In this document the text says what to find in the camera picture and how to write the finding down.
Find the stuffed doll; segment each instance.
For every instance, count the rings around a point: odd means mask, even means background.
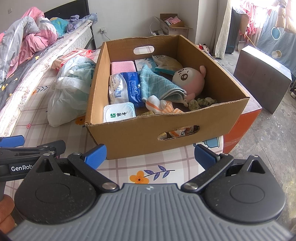
[[[198,47],[201,50],[205,51],[207,54],[210,54],[210,49],[205,44],[203,44],[203,45],[199,44]]]
[[[205,67],[202,65],[200,66],[200,72],[193,68],[183,68],[174,74],[172,82],[186,90],[185,102],[189,103],[202,92],[206,72]]]

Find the electrical outlet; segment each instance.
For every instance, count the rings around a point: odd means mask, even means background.
[[[107,32],[106,27],[100,28],[101,34],[105,34]]]

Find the cardboard box on floor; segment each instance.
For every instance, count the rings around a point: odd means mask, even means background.
[[[271,114],[292,82],[288,68],[251,46],[241,49],[233,75]]]
[[[165,20],[168,18],[176,17],[178,14],[176,13],[161,13],[160,17],[154,16],[160,23],[160,29],[164,32],[166,35],[183,35],[185,38],[188,38],[188,30],[192,29],[190,27],[185,26],[184,22],[178,22],[175,24],[171,24],[170,26],[165,23]]]
[[[153,46],[154,52],[134,54],[141,46]],[[219,104],[182,114],[137,116],[117,122],[103,123],[104,106],[109,104],[108,86],[111,62],[167,55],[184,67],[207,69],[203,96]],[[104,42],[96,65],[86,110],[86,127],[99,144],[107,147],[107,158],[116,159],[169,150],[227,134],[244,110],[248,95],[212,58],[185,37],[162,35],[148,38],[127,38]],[[137,113],[146,108],[136,109]],[[159,140],[158,136],[180,127],[199,126],[198,132],[187,136]]]

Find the towel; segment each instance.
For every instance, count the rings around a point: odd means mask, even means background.
[[[111,74],[120,74],[123,72],[136,72],[133,61],[120,61],[111,63]]]
[[[150,96],[146,101],[146,108],[152,111],[154,114],[160,113],[184,113],[178,108],[174,109],[172,102],[166,100],[159,100],[155,95]],[[176,130],[169,131],[171,137],[180,137],[193,133],[194,126],[183,127]]]
[[[183,103],[188,107],[184,101],[186,91],[163,76],[154,73],[146,64],[143,65],[140,73],[140,84],[143,102],[146,102],[148,97],[155,95],[159,100]]]

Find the gray gripper housing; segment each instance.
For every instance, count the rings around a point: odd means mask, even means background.
[[[232,223],[215,215],[197,194],[176,184],[124,184],[102,194],[94,207],[68,223],[43,225],[23,221],[13,241],[286,241],[291,233],[276,221],[258,225]]]

